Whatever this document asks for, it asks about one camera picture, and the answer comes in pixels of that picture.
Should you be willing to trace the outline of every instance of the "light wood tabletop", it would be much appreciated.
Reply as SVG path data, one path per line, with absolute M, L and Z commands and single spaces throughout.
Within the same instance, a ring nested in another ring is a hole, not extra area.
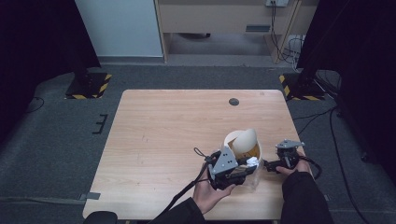
M 230 105 L 232 98 L 239 105 Z M 268 161 L 278 159 L 275 145 L 285 138 L 299 141 L 281 91 L 125 91 L 91 187 L 100 198 L 87 200 L 83 216 L 112 211 L 119 219 L 155 218 L 199 174 L 204 158 L 194 147 L 210 155 L 228 133 L 250 128 Z M 283 180 L 261 167 L 205 218 L 280 219 Z

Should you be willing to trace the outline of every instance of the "black cable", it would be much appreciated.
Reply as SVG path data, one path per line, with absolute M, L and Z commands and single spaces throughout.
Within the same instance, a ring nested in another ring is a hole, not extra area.
M 37 97 L 37 96 L 35 96 L 35 97 L 33 97 L 33 98 L 36 99 L 36 100 L 41 100 L 41 105 L 40 105 L 38 108 L 36 108 L 36 109 L 26 111 L 26 112 L 25 112 L 26 114 L 33 113 L 33 112 L 39 110 L 39 109 L 40 109 L 41 107 L 43 107 L 43 105 L 44 105 L 44 99 L 43 99 L 43 98 Z
M 327 77 L 327 70 L 324 70 L 324 77 L 325 77 L 327 83 L 330 84 L 331 82 L 330 82 L 329 78 Z
M 300 52 L 303 50 L 303 42 L 304 42 L 304 36 L 300 35 Z
M 318 71 L 314 77 L 314 80 L 328 93 L 332 98 L 336 97 L 339 92 L 339 83 L 341 81 L 341 77 L 338 77 L 337 86 L 334 86 L 329 79 L 323 78 L 319 75 Z
M 341 76 L 338 76 L 337 90 L 340 90 L 340 88 L 341 88 Z
M 325 115 L 325 114 L 331 112 L 334 108 L 335 108 L 335 107 L 333 107 L 333 108 L 331 108 L 331 109 L 328 109 L 328 110 L 326 110 L 326 111 L 324 111 L 324 112 L 322 112 L 322 113 L 319 113 L 319 114 L 314 114 L 314 115 L 309 115 L 309 116 L 306 116 L 306 117 L 300 117 L 300 118 L 293 119 L 293 120 L 297 120 L 297 119 L 309 119 L 309 118 L 312 118 L 312 119 L 309 120 L 309 121 L 305 124 L 305 126 L 298 132 L 298 135 L 300 135 L 300 134 L 308 127 L 308 125 L 309 125 L 312 121 L 314 121 L 315 119 L 317 119 L 318 117 L 320 117 L 320 116 L 322 116 L 322 115 Z
M 317 174 L 314 176 L 314 179 L 318 179 L 318 178 L 320 177 L 321 173 L 322 173 L 322 168 L 321 168 L 316 162 L 314 162 L 313 160 L 311 160 L 310 158 L 307 158 L 307 157 L 305 157 L 305 156 L 300 156 L 299 158 L 300 158 L 300 160 L 308 161 L 308 162 L 312 163 L 315 167 L 317 167 L 318 172 L 317 172 Z
M 163 211 L 158 215 L 158 217 L 162 216 L 164 213 L 166 213 L 167 211 L 169 211 L 172 206 L 177 202 L 178 199 L 180 199 L 187 191 L 189 191 L 190 189 L 192 189 L 192 187 L 195 186 L 196 183 L 198 182 L 202 182 L 202 181 L 207 181 L 208 179 L 202 179 L 200 180 L 202 174 L 204 173 L 204 171 L 207 168 L 208 162 L 212 160 L 211 157 L 206 156 L 198 147 L 194 148 L 195 153 L 197 153 L 199 156 L 205 157 L 205 163 L 202 166 L 202 169 L 200 171 L 200 173 L 198 174 L 198 176 L 195 178 L 195 180 L 191 181 L 189 185 L 187 185 L 180 193 L 178 193 L 177 195 L 175 195 L 175 197 L 172 199 L 172 201 L 168 204 L 168 206 L 166 206 L 165 209 L 163 209 Z
M 271 5 L 272 5 L 271 40 L 272 40 L 273 44 L 276 47 L 277 58 L 280 59 L 280 60 L 283 60 L 283 61 L 285 61 L 287 63 L 291 63 L 291 62 L 288 62 L 288 60 L 287 60 L 289 57 L 285 58 L 283 56 L 283 53 L 280 52 L 279 45 L 277 44 L 277 38 L 276 38 L 276 33 L 275 33 L 275 28 L 274 28 L 274 26 L 275 26 L 275 17 L 276 17 L 276 1 L 271 1 Z
M 288 53 L 288 54 L 282 53 L 283 55 L 286 56 L 285 62 L 287 62 L 287 63 L 293 63 L 293 62 L 289 62 L 289 61 L 287 60 L 289 57 L 291 57 L 291 54 L 292 54 L 292 53 L 293 53 L 293 54 L 301 54 L 301 49 L 300 49 L 300 52 L 291 49 L 291 43 L 290 43 L 290 42 L 291 42 L 292 40 L 300 40 L 300 44 L 301 44 L 301 45 L 302 45 L 303 42 L 304 42 L 303 39 L 298 38 L 298 37 L 294 37 L 294 38 L 292 38 L 292 39 L 289 40 L 289 43 L 288 43 L 289 48 L 288 48 L 288 49 L 284 48 L 284 49 L 287 50 L 289 53 Z
M 350 202 L 352 203 L 352 205 L 353 205 L 353 207 L 355 208 L 355 210 L 356 210 L 356 212 L 358 213 L 358 215 L 361 217 L 361 219 L 364 221 L 364 223 L 369 224 L 369 221 L 363 216 L 363 214 L 362 214 L 361 211 L 359 210 L 358 206 L 356 205 L 355 200 L 353 199 L 352 194 L 351 194 L 351 192 L 350 192 L 349 185 L 348 185 L 348 183 L 347 183 L 347 176 L 346 176 L 345 171 L 344 171 L 343 163 L 341 162 L 341 157 L 340 157 L 340 152 L 339 152 L 339 150 L 338 150 L 337 140 L 335 139 L 334 129 L 333 129 L 333 127 L 332 127 L 332 113 L 334 112 L 335 109 L 336 109 L 336 107 L 333 108 L 333 109 L 332 109 L 332 112 L 330 113 L 330 129 L 331 129 L 331 131 L 332 131 L 332 140 L 333 140 L 333 142 L 334 142 L 335 152 L 336 152 L 336 154 L 337 154 L 337 160 L 338 160 L 338 163 L 339 163 L 340 168 L 341 168 L 341 174 L 342 174 L 343 179 L 344 179 L 344 184 L 345 184 L 345 186 L 346 186 L 346 192 L 347 192 L 347 195 L 348 195 L 348 197 L 349 197 Z

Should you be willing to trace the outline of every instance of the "black sleeve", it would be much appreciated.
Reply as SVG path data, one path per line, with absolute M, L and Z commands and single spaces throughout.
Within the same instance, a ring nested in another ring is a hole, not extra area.
M 178 204 L 167 213 L 160 217 L 156 217 L 149 224 L 160 224 L 160 223 L 191 223 L 191 224 L 203 224 L 206 223 L 201 210 L 192 198 Z
M 281 224 L 333 224 L 329 207 L 311 174 L 294 172 L 282 186 Z

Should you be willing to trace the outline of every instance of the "white wall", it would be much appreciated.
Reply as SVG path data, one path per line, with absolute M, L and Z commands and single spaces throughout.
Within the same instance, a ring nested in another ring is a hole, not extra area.
M 76 3 L 98 56 L 163 56 L 153 0 Z

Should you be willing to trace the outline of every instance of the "black cable on floor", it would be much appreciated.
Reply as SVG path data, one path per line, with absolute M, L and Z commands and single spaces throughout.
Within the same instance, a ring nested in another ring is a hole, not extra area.
M 340 90 L 339 84 L 341 82 L 341 77 L 338 77 L 337 86 L 334 86 L 329 79 L 325 79 L 319 75 L 317 72 L 314 80 L 320 85 L 320 87 L 326 91 L 332 98 L 335 98 L 338 95 Z
M 39 110 L 41 107 L 43 107 L 43 105 L 44 105 L 44 103 L 45 103 L 45 101 L 44 101 L 44 99 L 43 99 L 43 98 L 41 98 L 41 97 L 38 97 L 38 96 L 35 96 L 35 97 L 34 97 L 34 99 L 36 99 L 36 100 L 40 100 L 40 101 L 41 101 L 41 105 L 40 105 L 38 108 L 36 108 L 36 109 L 29 110 L 29 111 L 26 111 L 26 112 L 25 112 L 26 114 L 33 113 L 33 112 L 35 112 L 35 111 Z
M 300 117 L 300 118 L 293 119 L 293 120 L 297 120 L 297 119 L 309 119 L 309 118 L 312 118 L 312 119 L 309 120 L 309 121 L 305 124 L 305 126 L 298 132 L 298 135 L 300 135 L 300 134 L 308 127 L 308 125 L 309 125 L 312 121 L 314 121 L 315 119 L 317 119 L 318 117 L 320 117 L 320 116 L 322 116 L 322 115 L 325 115 L 325 114 L 331 112 L 333 109 L 335 109 L 335 107 L 333 107 L 333 108 L 331 108 L 331 109 L 328 109 L 328 110 L 326 110 L 326 111 L 324 111 L 324 112 L 322 112 L 322 113 L 318 113 L 318 114 L 309 115 L 309 116 L 306 116 L 306 117 Z
M 323 170 L 322 170 L 322 168 L 319 166 L 319 164 L 317 164 L 317 163 L 314 162 L 312 159 L 310 159 L 310 158 L 308 158 L 308 157 L 306 157 L 306 156 L 300 156 L 299 159 L 300 159 L 300 160 L 303 160 L 303 161 L 308 161 L 309 163 L 313 164 L 313 165 L 317 168 L 318 172 L 314 175 L 314 179 L 318 179 L 318 178 L 320 177 L 320 175 L 321 175 L 321 173 L 323 172 Z
M 332 126 L 332 113 L 334 112 L 335 109 L 336 109 L 336 107 L 332 109 L 332 112 L 330 112 L 330 129 L 332 131 L 332 140 L 334 141 L 335 152 L 337 154 L 337 160 L 338 160 L 338 163 L 340 164 L 341 174 L 343 176 L 344 184 L 346 186 L 346 192 L 347 192 L 347 195 L 349 197 L 350 202 L 352 203 L 352 205 L 355 208 L 355 210 L 358 213 L 358 215 L 361 217 L 361 219 L 364 221 L 364 223 L 370 224 L 370 222 L 363 216 L 363 214 L 359 210 L 359 207 L 356 205 L 355 200 L 353 199 L 352 194 L 350 192 L 349 185 L 347 183 L 347 176 L 346 176 L 346 173 L 344 171 L 343 163 L 341 162 L 340 152 L 338 150 L 338 144 L 337 144 L 337 140 L 336 140 L 335 134 L 334 134 L 334 129 L 333 129 L 333 126 Z

